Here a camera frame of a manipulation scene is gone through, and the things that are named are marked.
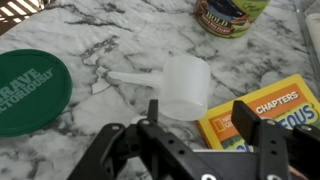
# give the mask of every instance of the can label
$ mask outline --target can label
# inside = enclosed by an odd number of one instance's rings
[[[270,0],[198,0],[196,19],[209,32],[239,37],[264,10]]]

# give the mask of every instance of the white marble surface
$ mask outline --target white marble surface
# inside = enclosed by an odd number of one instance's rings
[[[157,73],[179,54],[211,67],[209,108],[300,73],[319,96],[312,65],[289,0],[271,0],[244,36],[224,39],[195,21],[195,0],[58,0],[0,37],[0,53],[33,48],[68,67],[73,93],[49,126],[0,138],[1,180],[63,180],[100,128],[145,115],[155,89],[114,81],[108,71]],[[206,148],[194,122],[159,117],[193,149]],[[151,179],[138,159],[119,179]]]

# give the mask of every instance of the book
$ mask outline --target book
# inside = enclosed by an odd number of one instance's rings
[[[294,74],[234,100],[243,101],[260,118],[273,119],[288,129],[296,124],[311,124],[320,128],[319,102],[300,74]],[[254,151],[231,122],[234,100],[209,109],[197,121],[198,128],[212,149]]]

